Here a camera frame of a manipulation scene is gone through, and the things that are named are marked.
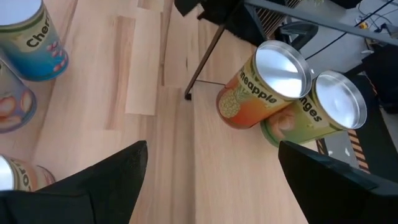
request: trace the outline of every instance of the green can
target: green can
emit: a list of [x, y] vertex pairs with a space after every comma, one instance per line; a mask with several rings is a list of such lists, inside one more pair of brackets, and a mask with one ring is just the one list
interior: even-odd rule
[[344, 75], [326, 71], [313, 81], [305, 97], [261, 122], [263, 135], [275, 146], [280, 141], [303, 144], [366, 121], [365, 100]]

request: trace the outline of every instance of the orange can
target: orange can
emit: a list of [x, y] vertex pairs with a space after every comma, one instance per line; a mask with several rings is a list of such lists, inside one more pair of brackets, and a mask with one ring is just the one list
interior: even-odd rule
[[305, 96], [311, 87], [311, 71], [301, 54], [269, 40], [218, 93], [217, 110], [230, 126], [247, 129]]

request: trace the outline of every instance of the blue can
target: blue can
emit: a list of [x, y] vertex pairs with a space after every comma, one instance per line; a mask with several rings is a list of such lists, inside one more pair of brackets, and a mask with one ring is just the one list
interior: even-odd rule
[[36, 97], [0, 50], [0, 134], [16, 130], [36, 112]]
[[49, 80], [68, 67], [42, 0], [0, 0], [0, 49], [25, 80]]

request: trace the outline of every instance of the can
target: can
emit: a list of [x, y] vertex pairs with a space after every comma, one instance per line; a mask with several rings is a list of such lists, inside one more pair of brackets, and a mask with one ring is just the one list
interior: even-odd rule
[[36, 112], [36, 97], [0, 50], [0, 133], [20, 128]]
[[282, 140], [303, 144], [345, 129], [358, 129], [367, 117], [365, 100], [344, 75], [325, 71], [310, 93], [261, 122], [263, 135], [275, 146]]
[[55, 182], [41, 166], [0, 155], [0, 190], [35, 191]]
[[218, 93], [218, 114], [230, 126], [250, 128], [311, 89], [307, 62], [293, 47], [270, 40]]
[[30, 81], [49, 80], [68, 66], [57, 31], [42, 0], [0, 0], [0, 49]]

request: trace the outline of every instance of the oranges can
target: oranges can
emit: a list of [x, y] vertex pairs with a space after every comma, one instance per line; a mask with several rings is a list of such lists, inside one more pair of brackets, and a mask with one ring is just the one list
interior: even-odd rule
[[250, 128], [305, 96], [311, 86], [311, 71], [300, 53], [283, 42], [266, 41], [218, 93], [217, 110], [230, 126]]
[[365, 100], [354, 83], [340, 73], [325, 71], [314, 79], [307, 96], [262, 121], [261, 130], [274, 146], [281, 141], [303, 144], [358, 129], [367, 115]]

